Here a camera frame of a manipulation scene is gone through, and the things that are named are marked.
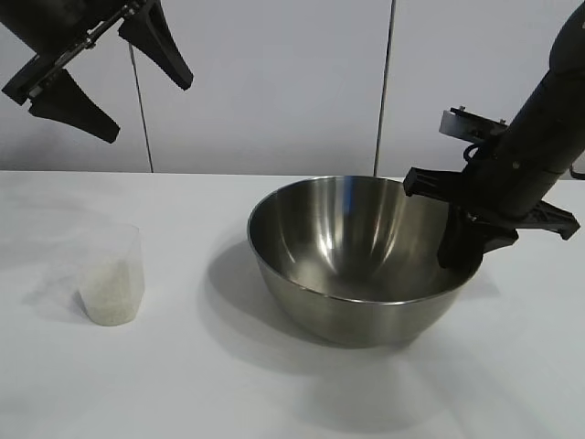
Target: white table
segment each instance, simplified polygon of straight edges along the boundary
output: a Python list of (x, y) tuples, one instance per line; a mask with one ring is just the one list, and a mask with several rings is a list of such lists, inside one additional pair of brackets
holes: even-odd
[[(409, 348), (330, 348), (278, 310), (245, 242), (295, 179), (0, 173), (0, 437), (585, 437), (585, 233), (523, 232)], [(585, 185), (548, 200), (585, 220)], [(70, 234), (104, 222), (143, 237), (121, 327), (55, 275)]]

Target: stainless steel bowl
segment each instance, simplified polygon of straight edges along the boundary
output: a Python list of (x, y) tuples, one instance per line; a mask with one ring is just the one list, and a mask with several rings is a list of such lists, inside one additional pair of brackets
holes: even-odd
[(266, 197), (248, 236), (299, 325), (343, 345), (391, 344), (436, 322), (479, 268), (438, 264), (447, 209), (385, 178), (315, 178)]

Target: clear plastic cup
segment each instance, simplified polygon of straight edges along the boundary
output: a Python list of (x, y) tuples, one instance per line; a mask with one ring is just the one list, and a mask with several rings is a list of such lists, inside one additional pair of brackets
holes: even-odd
[(88, 317), (107, 327), (131, 322), (144, 295), (139, 230), (112, 225), (90, 230), (81, 241), (79, 291)]

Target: bowl rim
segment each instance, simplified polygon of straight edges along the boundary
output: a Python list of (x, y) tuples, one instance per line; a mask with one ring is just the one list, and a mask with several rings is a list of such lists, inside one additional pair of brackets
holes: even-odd
[(272, 198), (274, 195), (276, 195), (277, 193), (281, 192), (282, 190), (285, 189), (289, 189), (291, 187), (295, 187), (295, 186), (300, 186), (302, 184), (306, 184), (308, 182), (311, 181), (315, 181), (315, 180), (339, 180), (339, 179), (345, 179), (345, 178), (364, 178), (364, 179), (373, 179), (373, 180), (385, 180), (385, 181), (389, 181), (391, 183), (396, 183), (398, 185), (401, 185), (400, 181), (397, 181), (394, 178), (389, 178), (389, 177), (373, 177), (373, 176), (323, 176), (323, 177), (310, 177), (310, 178), (304, 178), (302, 180), (299, 181), (295, 181), (292, 182), (288, 185), (285, 185), (283, 187), (279, 187), (276, 190), (273, 190), (270, 194), (268, 194), (266, 197), (262, 198), (257, 204), (256, 206), (254, 206), (254, 209), (252, 209), (250, 215), (248, 216), (248, 223), (247, 223), (247, 227), (246, 227), (246, 234), (248, 237), (248, 244), (251, 247), (252, 251), (254, 252), (254, 255), (256, 256), (257, 260), (259, 262), (261, 262), (261, 264), (268, 269), (270, 272), (272, 272), (273, 274), (277, 275), (280, 279), (283, 279), (285, 282), (292, 284), (294, 286), (296, 286), (297, 288), (299, 288), (302, 291), (305, 291), (307, 293), (311, 293), (311, 294), (316, 294), (319, 295), (323, 298), (327, 298), (327, 299), (333, 299), (336, 301), (340, 301), (340, 302), (345, 302), (345, 303), (350, 303), (350, 304), (361, 304), (361, 305), (408, 305), (408, 304), (415, 304), (418, 302), (424, 302), (427, 300), (431, 300), (434, 298), (438, 298), (441, 297), (443, 295), (447, 295), (453, 292), (457, 292), (458, 290), (460, 290), (463, 286), (465, 286), (467, 283), (469, 283), (469, 281), (471, 281), (475, 275), (477, 274), (477, 272), (479, 271), (480, 266), (482, 265), (483, 262), (483, 257), (479, 259), (479, 262), (476, 264), (476, 266), (473, 267), (473, 269), (470, 271), (470, 275), (467, 277), (467, 279), (460, 285), (456, 286), (455, 288), (452, 289), (448, 289), (445, 291), (441, 291), (439, 293), (436, 294), (432, 294), (432, 295), (426, 295), (424, 297), (419, 297), (416, 299), (410, 299), (410, 300), (403, 300), (403, 301), (374, 301), (374, 300), (362, 300), (362, 299), (350, 299), (347, 297), (339, 297), (337, 295), (330, 295), (330, 294), (326, 294), (326, 293), (322, 293), (320, 291), (316, 291), (312, 288), (308, 288), (304, 285), (301, 285), (295, 281), (292, 281), (291, 279), (283, 276), (281, 273), (279, 273), (276, 269), (274, 269), (269, 263), (266, 262), (266, 260), (260, 255), (260, 252), (258, 252), (258, 250), (256, 249), (256, 246), (254, 245), (254, 241), (251, 237), (251, 233), (250, 233), (250, 226), (251, 223), (256, 215), (256, 212), (258, 211), (258, 209), (264, 204), (264, 202), (266, 202), (268, 199)]

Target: black robotic arm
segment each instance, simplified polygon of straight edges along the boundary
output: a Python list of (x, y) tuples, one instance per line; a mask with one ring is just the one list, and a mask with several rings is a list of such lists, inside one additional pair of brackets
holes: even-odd
[(0, 0), (0, 22), (36, 56), (3, 92), (30, 100), (29, 112), (113, 142), (120, 127), (80, 89), (64, 67), (118, 21), (119, 34), (140, 49), (183, 90), (193, 74), (166, 24), (160, 0)]
[(542, 198), (585, 150), (585, 4), (558, 34), (548, 73), (509, 126), (451, 109), (441, 131), (474, 141), (468, 165), (461, 173), (412, 168), (404, 182), (408, 195), (450, 203), (441, 265), (512, 245), (516, 229), (569, 239), (579, 223)]

